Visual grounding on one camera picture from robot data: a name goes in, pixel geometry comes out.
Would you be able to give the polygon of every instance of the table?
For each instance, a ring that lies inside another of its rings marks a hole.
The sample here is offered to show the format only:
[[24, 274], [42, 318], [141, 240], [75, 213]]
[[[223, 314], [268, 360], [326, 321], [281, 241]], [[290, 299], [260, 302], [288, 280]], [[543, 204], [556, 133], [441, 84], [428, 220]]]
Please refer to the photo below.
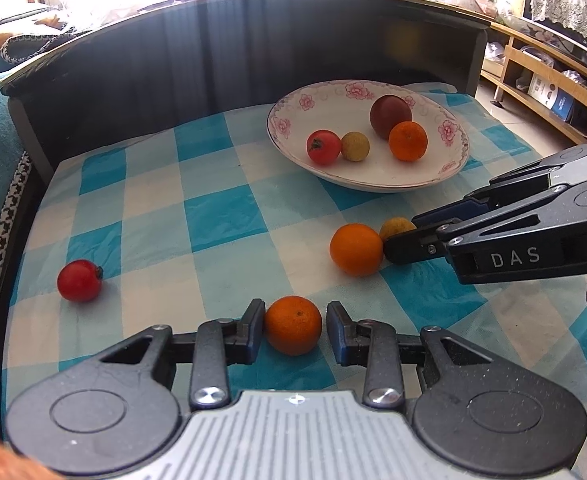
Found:
[[[444, 84], [411, 85], [447, 107], [469, 134], [457, 176], [381, 195], [319, 180], [281, 156], [266, 134], [270, 105], [243, 108], [64, 161], [36, 216], [14, 286], [6, 334], [3, 412], [24, 388], [149, 325], [192, 332], [206, 319], [238, 317], [252, 298], [287, 294], [321, 311], [341, 301], [354, 319], [403, 333], [436, 324], [549, 377], [587, 408], [584, 276], [461, 285], [444, 258], [385, 264], [353, 279], [328, 245], [346, 222], [378, 230], [393, 216], [461, 198], [491, 176], [538, 155], [482, 106]], [[104, 290], [76, 305], [56, 292], [68, 261], [104, 268]], [[232, 389], [346, 389], [361, 394], [365, 369], [336, 365], [327, 336], [287, 358], [266, 342], [256, 364], [230, 367]], [[186, 400], [189, 365], [174, 394]], [[410, 396], [417, 396], [415, 381]], [[576, 463], [587, 479], [587, 442]]]

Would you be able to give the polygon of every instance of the mandarin orange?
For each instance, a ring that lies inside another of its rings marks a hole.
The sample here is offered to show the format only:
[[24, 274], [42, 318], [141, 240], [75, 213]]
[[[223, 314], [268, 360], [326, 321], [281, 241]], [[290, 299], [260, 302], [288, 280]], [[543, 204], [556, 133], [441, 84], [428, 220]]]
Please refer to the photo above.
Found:
[[343, 225], [331, 238], [329, 254], [349, 276], [368, 276], [382, 263], [382, 239], [364, 224]]
[[414, 162], [425, 155], [429, 139], [425, 129], [414, 121], [396, 124], [389, 133], [389, 148], [398, 160]]
[[322, 316], [306, 298], [285, 296], [265, 314], [267, 341], [279, 352], [296, 356], [311, 351], [320, 339]]

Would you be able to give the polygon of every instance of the white plate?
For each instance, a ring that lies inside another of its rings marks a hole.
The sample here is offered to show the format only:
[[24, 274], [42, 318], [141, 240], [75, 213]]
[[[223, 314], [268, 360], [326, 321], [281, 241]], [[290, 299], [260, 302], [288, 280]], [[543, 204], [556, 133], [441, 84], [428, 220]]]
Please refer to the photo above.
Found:
[[[427, 153], [416, 162], [394, 158], [385, 140], [369, 124], [369, 110], [386, 94], [403, 98], [413, 120], [427, 132]], [[327, 129], [342, 137], [357, 131], [369, 139], [369, 155], [362, 162], [339, 156], [330, 166], [315, 164], [307, 155], [307, 138]], [[314, 83], [286, 95], [267, 117], [267, 131], [275, 146], [301, 168], [340, 186], [391, 193], [431, 186], [454, 176], [469, 157], [469, 138], [448, 110], [410, 90], [375, 81], [339, 80]]]

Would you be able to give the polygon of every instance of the cherry tomato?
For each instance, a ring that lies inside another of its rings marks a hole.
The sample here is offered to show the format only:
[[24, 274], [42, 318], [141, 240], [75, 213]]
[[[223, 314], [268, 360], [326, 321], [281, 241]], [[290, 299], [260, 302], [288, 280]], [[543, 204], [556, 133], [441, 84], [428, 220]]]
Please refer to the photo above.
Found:
[[342, 142], [334, 132], [317, 130], [307, 139], [307, 153], [316, 164], [326, 166], [340, 155]]
[[58, 274], [58, 292], [69, 301], [91, 301], [102, 287], [102, 268], [89, 260], [74, 260]]

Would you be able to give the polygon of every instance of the wooden shelf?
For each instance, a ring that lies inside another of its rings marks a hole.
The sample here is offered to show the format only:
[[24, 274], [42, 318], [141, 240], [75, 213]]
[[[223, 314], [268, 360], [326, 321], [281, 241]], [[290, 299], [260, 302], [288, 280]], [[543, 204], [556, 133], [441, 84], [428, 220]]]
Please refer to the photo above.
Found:
[[529, 94], [520, 92], [520, 90], [503, 83], [499, 78], [489, 72], [486, 72], [485, 70], [481, 71], [480, 75], [491, 81], [499, 88], [502, 88], [510, 96], [514, 97], [530, 110], [534, 111], [537, 115], [551, 124], [551, 126], [555, 127], [557, 130], [560, 130], [565, 136], [573, 140], [576, 144], [587, 143], [587, 139], [578, 130], [571, 126], [571, 124], [568, 124], [560, 119], [555, 113], [553, 113], [543, 104], [536, 101]]
[[546, 79], [550, 83], [562, 88], [571, 97], [580, 101], [587, 107], [587, 87], [576, 83], [575, 81], [564, 76], [562, 72], [558, 72], [554, 68], [545, 65], [539, 59], [529, 54], [513, 48], [507, 45], [505, 48], [505, 55], [509, 56], [509, 59], [518, 65], [528, 68], [535, 74], [539, 75], [543, 79]]
[[487, 72], [486, 70], [480, 70], [480, 75], [483, 76], [483, 78], [491, 81], [496, 86], [500, 86], [502, 84], [500, 82], [500, 78], [496, 75], [493, 75], [491, 72]]
[[584, 77], [587, 78], [587, 67], [584, 66], [582, 63], [577, 62], [572, 57], [563, 54], [560, 50], [555, 49], [554, 47], [549, 46], [546, 43], [542, 43], [542, 41], [536, 40], [531, 36], [527, 36], [525, 33], [520, 32], [518, 30], [514, 30], [513, 28], [506, 27], [505, 25], [501, 25], [500, 23], [492, 23], [491, 28], [497, 30], [498, 32], [502, 32], [507, 36], [513, 36], [514, 38], [518, 38], [520, 41], [535, 46], [541, 49], [543, 52], [546, 52], [551, 57], [554, 57], [558, 61], [564, 63], [569, 68], [575, 70], [576, 72], [582, 74]]

